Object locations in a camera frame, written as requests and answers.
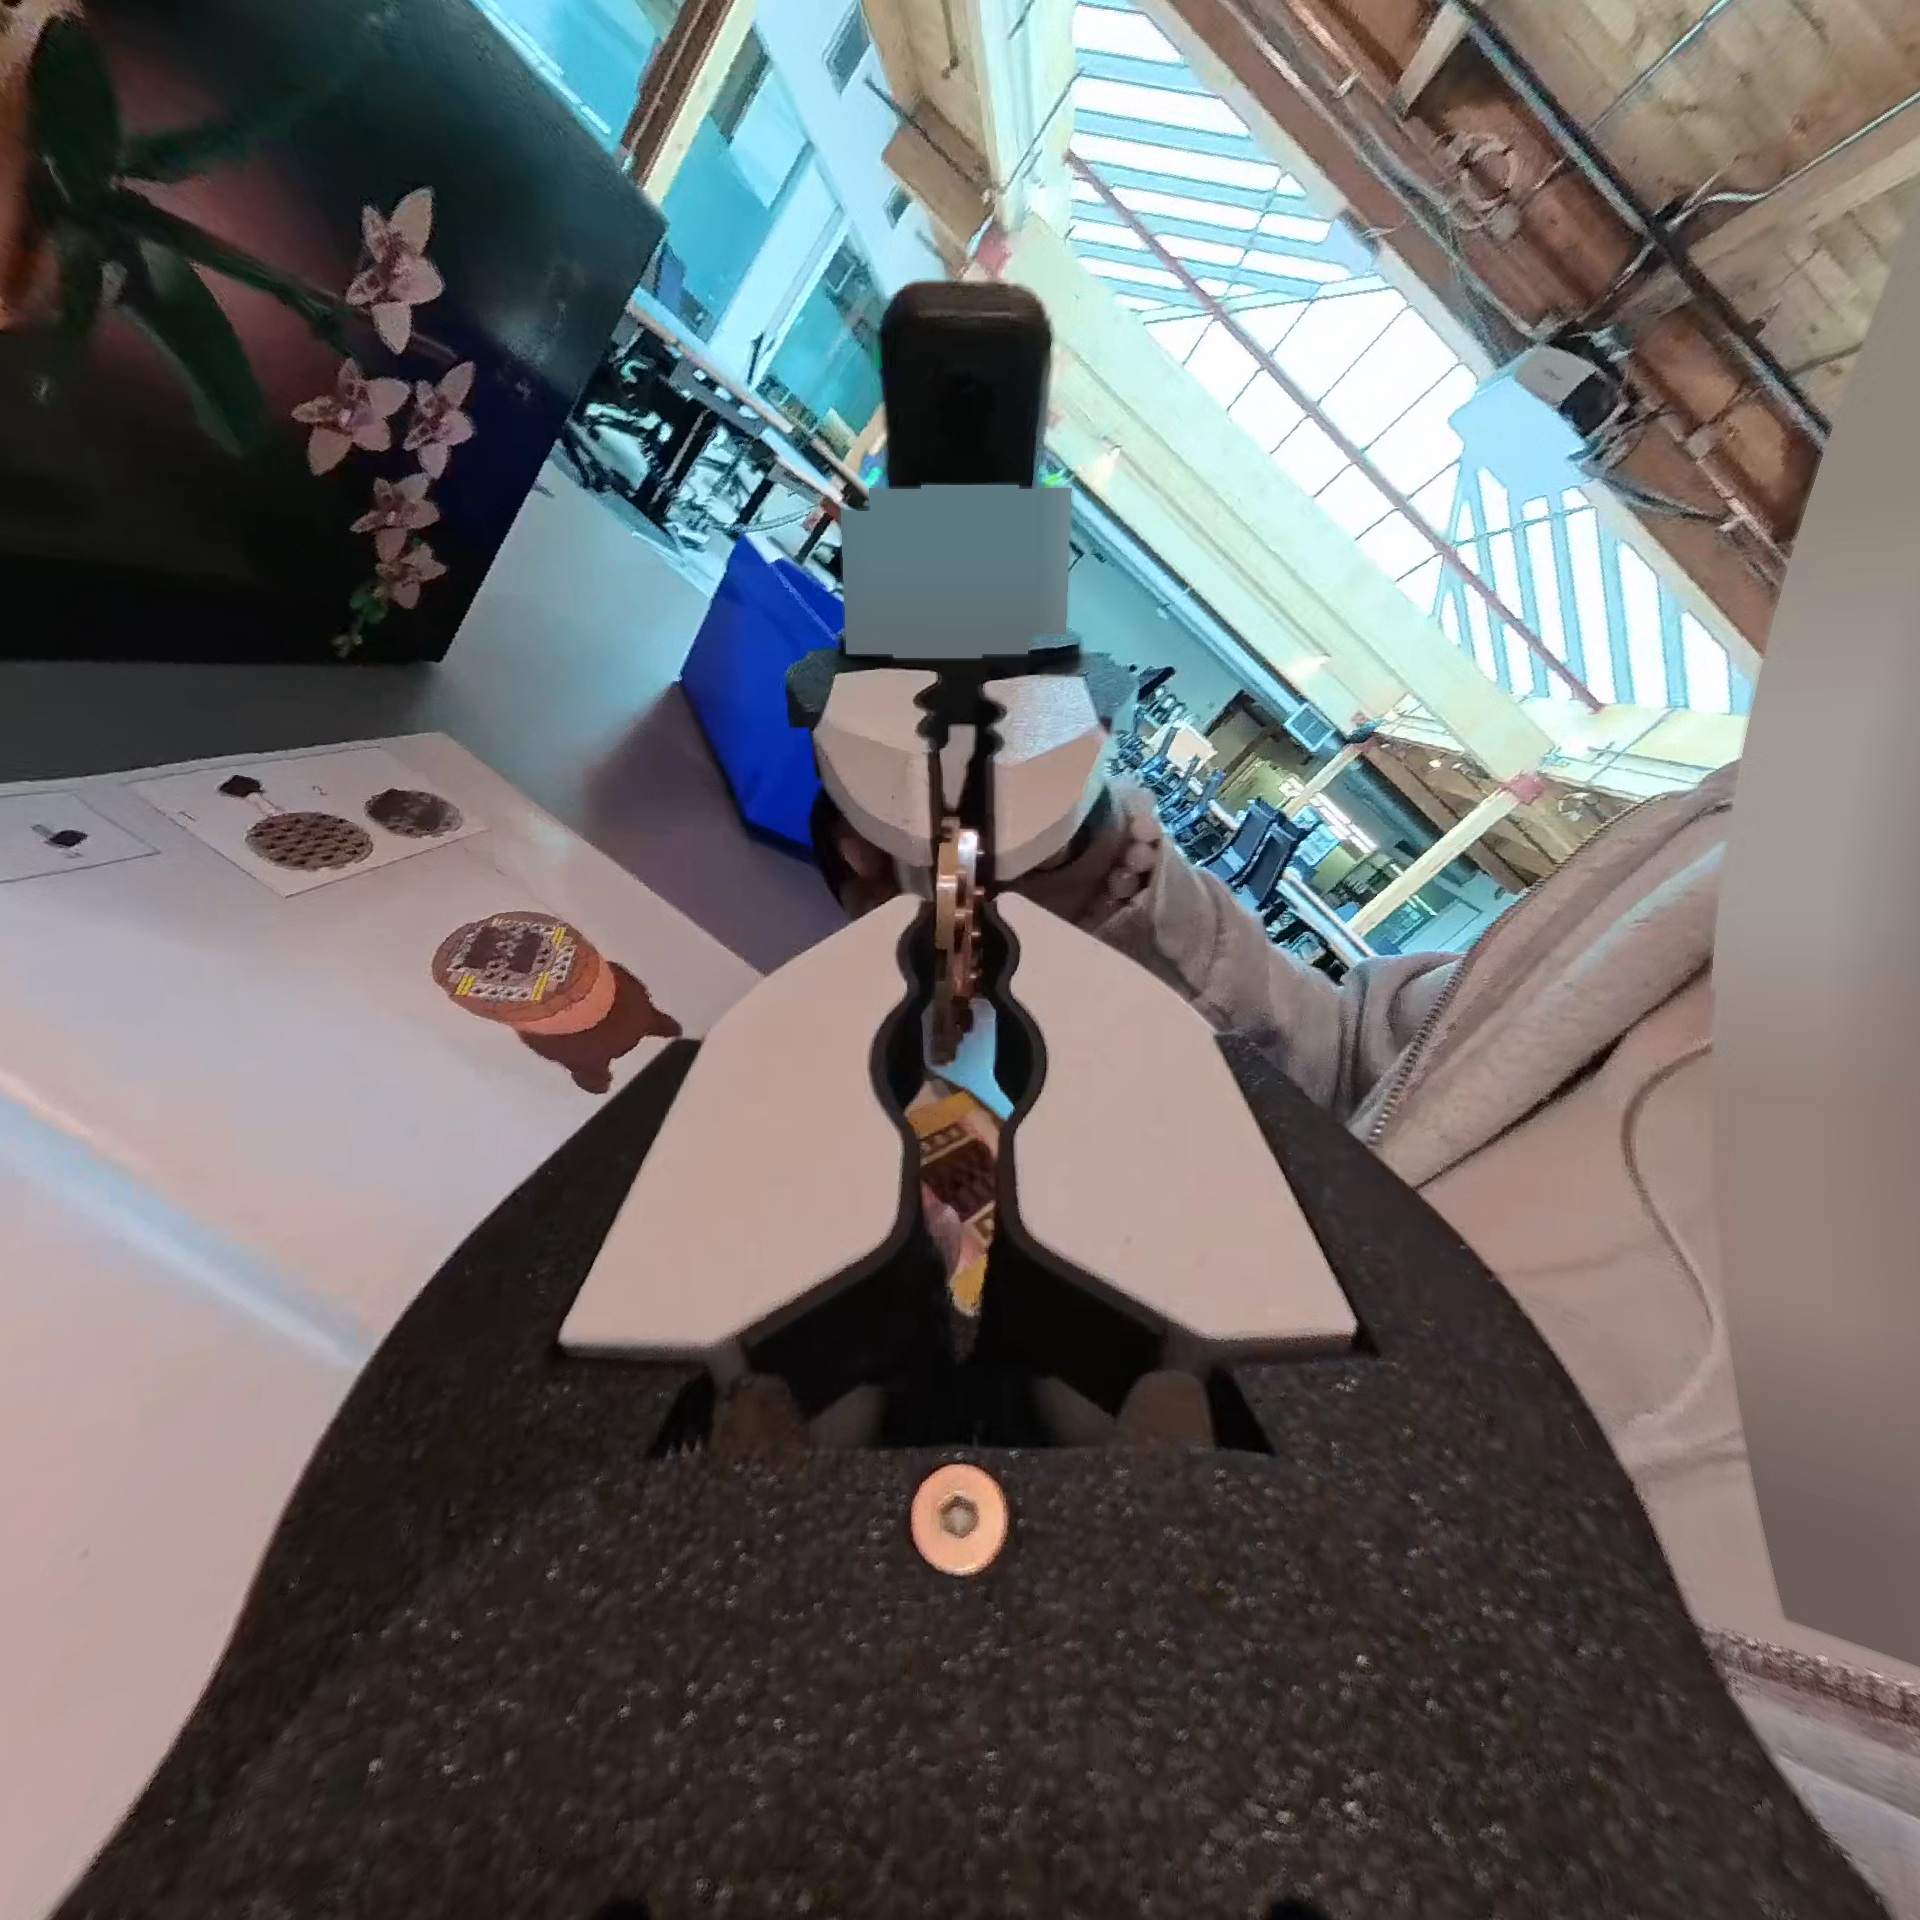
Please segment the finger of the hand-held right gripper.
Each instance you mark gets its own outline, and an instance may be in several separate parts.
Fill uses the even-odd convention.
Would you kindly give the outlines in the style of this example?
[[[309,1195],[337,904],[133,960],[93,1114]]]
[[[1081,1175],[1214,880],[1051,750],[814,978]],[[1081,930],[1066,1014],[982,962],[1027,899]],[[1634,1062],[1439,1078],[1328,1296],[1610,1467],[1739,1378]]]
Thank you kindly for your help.
[[[1062,862],[1105,789],[1110,725],[1083,675],[986,678],[978,847],[990,894]]]
[[[811,839],[838,903],[934,897],[945,773],[927,727],[935,685],[831,685],[811,728]]]

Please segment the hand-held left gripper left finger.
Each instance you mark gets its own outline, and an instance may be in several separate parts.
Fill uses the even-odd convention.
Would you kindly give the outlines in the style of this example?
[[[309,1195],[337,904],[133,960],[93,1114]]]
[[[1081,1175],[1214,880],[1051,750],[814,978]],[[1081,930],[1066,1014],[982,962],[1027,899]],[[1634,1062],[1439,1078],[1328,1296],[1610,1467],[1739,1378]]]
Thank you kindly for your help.
[[[767,976],[701,1041],[562,1322],[587,1358],[890,1375],[942,1333],[891,1041],[928,909],[901,895]]]

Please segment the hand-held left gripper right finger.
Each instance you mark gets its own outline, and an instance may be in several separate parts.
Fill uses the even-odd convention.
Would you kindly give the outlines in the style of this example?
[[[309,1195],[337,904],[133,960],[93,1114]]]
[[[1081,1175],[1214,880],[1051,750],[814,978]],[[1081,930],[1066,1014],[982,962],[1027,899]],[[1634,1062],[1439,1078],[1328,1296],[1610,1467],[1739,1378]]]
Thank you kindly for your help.
[[[990,925],[1023,1093],[982,1351],[1066,1382],[1349,1353],[1355,1309],[1214,1025],[1027,897]]]

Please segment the tan round plate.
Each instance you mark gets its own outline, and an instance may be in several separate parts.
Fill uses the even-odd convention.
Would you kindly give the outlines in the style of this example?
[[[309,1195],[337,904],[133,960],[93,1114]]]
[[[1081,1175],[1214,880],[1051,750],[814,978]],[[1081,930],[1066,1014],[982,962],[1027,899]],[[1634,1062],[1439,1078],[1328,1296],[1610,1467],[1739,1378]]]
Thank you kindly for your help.
[[[993,854],[984,826],[958,811],[942,816],[930,869],[930,986],[927,1055],[935,1067],[957,1062],[990,1003],[993,971],[986,928]]]

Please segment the blue plastic bin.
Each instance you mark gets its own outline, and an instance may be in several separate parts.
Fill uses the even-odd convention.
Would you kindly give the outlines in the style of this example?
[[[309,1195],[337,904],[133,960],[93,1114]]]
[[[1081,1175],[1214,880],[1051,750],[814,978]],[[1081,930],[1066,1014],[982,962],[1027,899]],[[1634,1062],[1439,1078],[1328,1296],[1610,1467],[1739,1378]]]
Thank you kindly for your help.
[[[789,719],[784,681],[792,664],[832,648],[841,631],[838,589],[767,534],[743,534],[679,672],[741,822],[806,857],[823,786],[809,730]]]

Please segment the brick pot model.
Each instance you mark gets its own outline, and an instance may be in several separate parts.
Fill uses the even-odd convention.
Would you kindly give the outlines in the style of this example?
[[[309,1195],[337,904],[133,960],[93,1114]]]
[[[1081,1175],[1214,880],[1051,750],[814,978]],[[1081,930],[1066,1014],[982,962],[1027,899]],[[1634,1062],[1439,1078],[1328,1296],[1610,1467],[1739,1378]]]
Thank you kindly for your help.
[[[907,1104],[920,1195],[945,1264],[949,1305],[975,1329],[997,1237],[1001,1118],[971,1090],[930,1075]]]

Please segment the row of black office chairs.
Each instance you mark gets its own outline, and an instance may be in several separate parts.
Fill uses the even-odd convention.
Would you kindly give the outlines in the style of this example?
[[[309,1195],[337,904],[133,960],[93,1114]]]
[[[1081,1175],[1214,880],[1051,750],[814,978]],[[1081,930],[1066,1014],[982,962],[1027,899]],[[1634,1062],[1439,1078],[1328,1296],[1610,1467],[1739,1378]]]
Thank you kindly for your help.
[[[1272,946],[1342,978],[1371,951],[1354,921],[1400,864],[1319,783],[1334,758],[1307,754],[1303,719],[1243,693],[1206,719],[1160,685],[1110,766],[1141,783],[1186,865],[1218,880]]]

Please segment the background office desks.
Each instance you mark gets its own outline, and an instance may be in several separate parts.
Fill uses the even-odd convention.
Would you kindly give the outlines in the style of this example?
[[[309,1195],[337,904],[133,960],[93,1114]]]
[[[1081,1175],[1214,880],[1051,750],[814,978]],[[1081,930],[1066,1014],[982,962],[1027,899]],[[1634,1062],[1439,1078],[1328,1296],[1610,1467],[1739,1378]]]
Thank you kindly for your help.
[[[565,418],[557,459],[679,557],[717,557],[763,531],[797,536],[782,552],[809,563],[871,502],[848,462],[717,366],[646,287]]]

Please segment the white instruction booklet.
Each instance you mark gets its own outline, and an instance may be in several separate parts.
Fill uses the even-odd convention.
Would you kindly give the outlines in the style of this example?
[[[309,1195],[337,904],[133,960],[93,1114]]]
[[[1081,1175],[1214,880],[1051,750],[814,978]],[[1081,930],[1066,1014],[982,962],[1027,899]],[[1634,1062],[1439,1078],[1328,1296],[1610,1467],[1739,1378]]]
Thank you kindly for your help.
[[[442,733],[6,786],[3,1906],[146,1789],[383,1337],[601,1106],[431,974],[531,909],[757,981]]]

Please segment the white ceiling projector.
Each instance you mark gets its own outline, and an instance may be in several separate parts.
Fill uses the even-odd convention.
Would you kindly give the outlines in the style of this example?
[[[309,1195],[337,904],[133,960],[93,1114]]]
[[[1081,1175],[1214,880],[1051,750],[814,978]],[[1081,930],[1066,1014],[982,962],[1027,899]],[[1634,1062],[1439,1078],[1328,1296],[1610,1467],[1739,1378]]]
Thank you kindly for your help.
[[[1483,376],[1447,421],[1461,462],[1493,475],[1511,501],[1582,486],[1625,382],[1591,333],[1535,343]]]

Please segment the black flower print box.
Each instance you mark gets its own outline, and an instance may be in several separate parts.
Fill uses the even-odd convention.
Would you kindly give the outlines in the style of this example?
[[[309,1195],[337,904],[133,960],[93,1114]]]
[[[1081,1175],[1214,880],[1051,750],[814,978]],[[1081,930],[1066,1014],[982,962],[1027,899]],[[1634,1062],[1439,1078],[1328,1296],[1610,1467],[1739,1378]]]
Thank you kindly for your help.
[[[658,205],[491,5],[3,14],[6,662],[442,659]]]

